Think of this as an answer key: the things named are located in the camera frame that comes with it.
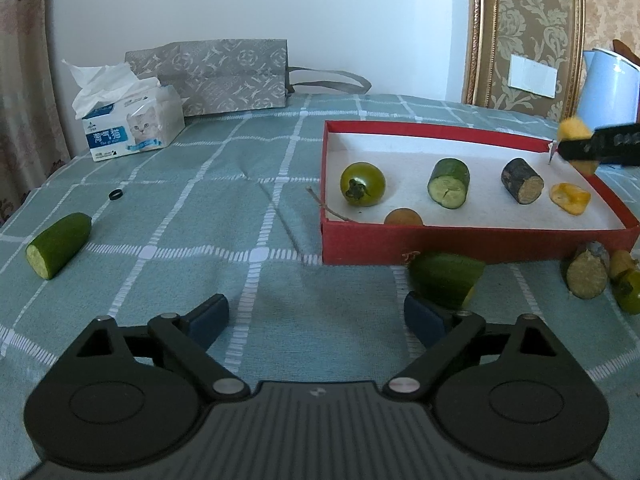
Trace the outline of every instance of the green tomato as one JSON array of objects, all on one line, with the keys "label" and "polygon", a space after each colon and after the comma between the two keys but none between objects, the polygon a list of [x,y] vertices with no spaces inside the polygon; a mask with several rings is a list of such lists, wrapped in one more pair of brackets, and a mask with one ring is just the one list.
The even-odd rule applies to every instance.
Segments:
[{"label": "green tomato", "polygon": [[613,297],[628,314],[640,314],[640,270],[628,270],[614,283]]},{"label": "green tomato", "polygon": [[385,193],[385,176],[368,162],[355,162],[342,172],[340,191],[351,205],[376,205]]}]

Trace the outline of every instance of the tissue box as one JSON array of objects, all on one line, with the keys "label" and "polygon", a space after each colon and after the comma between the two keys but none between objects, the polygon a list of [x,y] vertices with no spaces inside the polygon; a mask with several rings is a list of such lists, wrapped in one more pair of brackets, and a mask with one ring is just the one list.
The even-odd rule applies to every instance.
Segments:
[{"label": "tissue box", "polygon": [[147,89],[82,118],[95,162],[165,148],[184,129],[182,100],[173,86]]}]

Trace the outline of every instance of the white label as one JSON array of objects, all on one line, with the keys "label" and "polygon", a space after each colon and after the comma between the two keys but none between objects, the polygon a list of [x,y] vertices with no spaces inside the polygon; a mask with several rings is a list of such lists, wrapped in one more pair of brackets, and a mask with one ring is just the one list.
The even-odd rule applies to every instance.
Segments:
[{"label": "white label", "polygon": [[519,88],[545,97],[556,96],[558,69],[511,54],[509,80],[511,88]]}]

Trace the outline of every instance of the wooden stick piece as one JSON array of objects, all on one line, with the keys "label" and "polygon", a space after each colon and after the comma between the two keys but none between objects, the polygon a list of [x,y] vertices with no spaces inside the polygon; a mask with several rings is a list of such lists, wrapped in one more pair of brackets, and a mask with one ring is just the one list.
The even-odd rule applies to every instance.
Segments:
[{"label": "wooden stick piece", "polygon": [[320,199],[318,198],[318,195],[316,195],[316,194],[314,193],[314,190],[313,190],[313,189],[311,189],[310,187],[307,187],[307,188],[306,188],[306,190],[307,190],[307,191],[309,192],[309,194],[314,198],[314,200],[315,200],[316,202],[318,202],[318,205],[319,205],[322,209],[324,209],[325,211],[327,211],[327,212],[331,213],[331,214],[332,214],[332,215],[334,215],[334,216],[337,216],[340,220],[344,220],[345,222],[353,222],[353,221],[354,221],[354,220],[351,220],[350,218],[347,218],[346,216],[342,216],[342,215],[338,214],[337,212],[332,211],[331,209],[329,209],[329,208],[327,207],[327,204],[325,204],[324,202],[322,202],[322,200],[320,200]]}]

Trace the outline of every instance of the metal screw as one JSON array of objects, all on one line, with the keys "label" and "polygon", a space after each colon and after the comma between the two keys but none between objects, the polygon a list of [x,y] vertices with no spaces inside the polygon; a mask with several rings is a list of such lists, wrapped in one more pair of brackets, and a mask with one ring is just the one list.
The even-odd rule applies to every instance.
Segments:
[{"label": "metal screw", "polygon": [[420,383],[412,377],[396,377],[389,381],[389,389],[396,394],[412,394],[420,389]]},{"label": "metal screw", "polygon": [[220,395],[235,395],[244,390],[244,383],[240,379],[227,377],[213,383],[213,389]]},{"label": "metal screw", "polygon": [[313,390],[309,390],[309,393],[314,397],[322,397],[326,395],[326,390],[324,388],[314,388]]}]

